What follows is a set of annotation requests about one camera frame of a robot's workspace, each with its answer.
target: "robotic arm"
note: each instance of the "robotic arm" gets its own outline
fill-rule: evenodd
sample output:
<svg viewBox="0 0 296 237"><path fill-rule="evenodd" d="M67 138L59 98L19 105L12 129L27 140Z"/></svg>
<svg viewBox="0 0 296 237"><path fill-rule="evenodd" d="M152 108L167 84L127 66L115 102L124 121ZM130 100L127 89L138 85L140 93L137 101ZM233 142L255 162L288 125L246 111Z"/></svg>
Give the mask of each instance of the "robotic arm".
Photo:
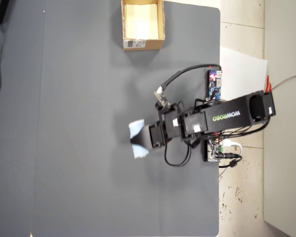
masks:
<svg viewBox="0 0 296 237"><path fill-rule="evenodd" d="M180 106L182 102L171 104L163 94L166 86L182 73L200 67L218 67L221 70L219 65L196 65L179 71L168 79L155 92L158 99L155 107L159 121L143 126L137 135L131 138L131 144L139 145L150 151L162 147L166 149L167 143L172 139L180 138L192 149L197 147L202 140L209 141L211 148L214 149L214 146L223 139L245 136L263 130L268 125L270 117L276 115L272 93L263 91L226 102L213 100L213 96L206 100L196 99L195 106L187 110L184 106ZM262 124L262 126L248 131L248 127L256 124ZM225 132L227 129L235 128L240 129ZM224 157L223 153L208 155L212 157L207 158L206 161L235 158Z"/></svg>
<svg viewBox="0 0 296 237"><path fill-rule="evenodd" d="M131 143L145 147L147 150L161 148L173 138L181 141L215 139L227 129L240 128L269 123L275 115L272 93L258 91L237 99L206 103L193 110L182 111L178 104L158 107L159 121L144 126L131 138Z"/></svg>

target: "blue cloth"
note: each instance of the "blue cloth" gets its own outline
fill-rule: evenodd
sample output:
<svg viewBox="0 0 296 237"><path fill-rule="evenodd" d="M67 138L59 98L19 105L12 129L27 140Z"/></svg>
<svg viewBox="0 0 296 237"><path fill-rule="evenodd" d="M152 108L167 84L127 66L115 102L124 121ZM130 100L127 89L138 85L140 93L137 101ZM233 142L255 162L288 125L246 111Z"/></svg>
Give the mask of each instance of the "blue cloth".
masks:
<svg viewBox="0 0 296 237"><path fill-rule="evenodd" d="M134 122L131 122L129 125L129 131L130 131L130 138L136 136L140 130L145 126L145 120L141 119L141 120L137 120ZM144 158L149 151L140 146L140 145L132 145L133 146L133 153L134 153L134 158Z"/></svg>

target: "open cardboard box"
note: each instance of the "open cardboard box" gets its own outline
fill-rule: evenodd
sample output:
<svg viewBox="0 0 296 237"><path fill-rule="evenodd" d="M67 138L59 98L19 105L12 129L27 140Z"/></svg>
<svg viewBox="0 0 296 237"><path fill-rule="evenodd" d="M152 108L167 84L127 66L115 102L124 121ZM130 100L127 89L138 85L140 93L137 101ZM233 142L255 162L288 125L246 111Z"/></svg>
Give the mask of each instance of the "open cardboard box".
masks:
<svg viewBox="0 0 296 237"><path fill-rule="evenodd" d="M161 49L165 40L163 0L121 0L124 51Z"/></svg>

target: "black cable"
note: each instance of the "black cable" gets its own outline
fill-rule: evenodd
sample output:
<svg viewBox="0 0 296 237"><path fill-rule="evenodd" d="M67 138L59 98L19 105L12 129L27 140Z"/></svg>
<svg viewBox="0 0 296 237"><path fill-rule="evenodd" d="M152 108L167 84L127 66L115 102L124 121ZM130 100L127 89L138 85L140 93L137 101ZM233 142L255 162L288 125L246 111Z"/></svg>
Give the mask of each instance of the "black cable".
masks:
<svg viewBox="0 0 296 237"><path fill-rule="evenodd" d="M219 168L235 167L242 160L242 156L239 155L239 159L233 159L228 165L220 165Z"/></svg>
<svg viewBox="0 0 296 237"><path fill-rule="evenodd" d="M230 136L230 138L243 137L243 136L247 136L247 135L250 135L250 134L253 134L256 132L260 132L268 126L268 124L270 123L270 120L271 120L271 117L268 117L268 121L263 126L259 127L258 129L250 131L250 132L241 133L239 135L235 134L235 136Z"/></svg>
<svg viewBox="0 0 296 237"><path fill-rule="evenodd" d="M185 68L181 71L178 71L177 73L175 73L173 76L171 76L166 82L164 82L162 85L161 85L161 88L162 90L164 91L167 86L174 80L176 79L177 77L179 77L180 75L182 75L183 73L186 73L190 70L193 70L193 69L197 69L197 68L208 68L208 67L218 67L219 70L222 70L222 67L219 65L219 64L200 64L200 65L195 65L195 66L191 66L191 67L188 67L188 68Z"/></svg>
<svg viewBox="0 0 296 237"><path fill-rule="evenodd" d="M189 160L190 160L190 158L191 158L191 148L190 148L190 146L189 146L189 141L187 142L187 152L186 152L186 156L185 156L185 158L184 158L184 160L181 162L181 163L179 163L179 164L172 164L172 163L170 163L170 162L168 162L168 160L167 160L167 143L165 144L165 148L164 148L164 160L166 161L166 163L169 165L169 166L173 166L173 167L181 167L181 166L185 166L188 162L189 162Z"/></svg>

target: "gray table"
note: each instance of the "gray table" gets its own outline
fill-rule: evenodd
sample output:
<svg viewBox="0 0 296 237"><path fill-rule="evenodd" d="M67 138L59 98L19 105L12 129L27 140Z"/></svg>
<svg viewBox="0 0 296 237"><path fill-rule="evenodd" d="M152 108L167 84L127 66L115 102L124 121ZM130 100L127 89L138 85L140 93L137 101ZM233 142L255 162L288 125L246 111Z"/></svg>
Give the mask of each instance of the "gray table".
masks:
<svg viewBox="0 0 296 237"><path fill-rule="evenodd" d="M44 0L11 0L0 25L0 236L29 237Z"/></svg>
<svg viewBox="0 0 296 237"><path fill-rule="evenodd" d="M15 8L24 2L16 2ZM41 9L44 3L40 4L31 6ZM0 100L8 103L8 92L24 87L24 83L19 84L22 80L33 80L31 87L22 89L24 95L13 97L11 111L0 107L11 116L8 122L26 120L30 124L22 131L13 131L10 140L10 133L0 137L0 146L10 146L21 160L15 166L9 163L14 154L1 152L0 160L4 156L6 162L0 167L7 166L8 172L30 181L36 157L33 236L215 236L218 165L204 163L200 150L193 151L190 163L180 168L166 165L163 149L134 160L128 123L141 118L155 122L153 92L177 70L219 62L219 11L165 2L164 47L160 51L123 52L120 1L54 0L46 3L45 10L44 34L41 28L35 30L37 34L29 33L32 25L16 32L20 38L26 36L26 42L32 39L38 45L24 49L30 50L32 57L26 63L18 62L24 63L23 78L10 82L12 79L2 76L7 82L0 92L4 97ZM19 44L23 42L11 40L10 50ZM15 58L6 63L8 68L15 69ZM29 66L33 75L28 74ZM190 106L195 97L204 97L205 72L194 70L177 79L167 88L169 99L184 100ZM20 110L23 106L28 111ZM0 121L0 132L5 119ZM16 137L24 135L24 130L31 136L22 138L21 148L15 147ZM25 154L27 147L32 153ZM174 141L168 149L169 159L178 162L185 149L184 144ZM25 174L25 162L31 175ZM0 173L0 179L3 183L13 181L10 173ZM18 210L25 206L23 212L30 217L32 186L24 188L14 182L26 189L29 197L27 205L15 205ZM0 197L7 197L0 203L9 203L12 195L9 187L0 186ZM14 218L9 216L9 226L16 225L17 213L13 212ZM19 233L21 228L29 231L25 228L30 224L24 220ZM0 221L0 231L4 226Z"/></svg>

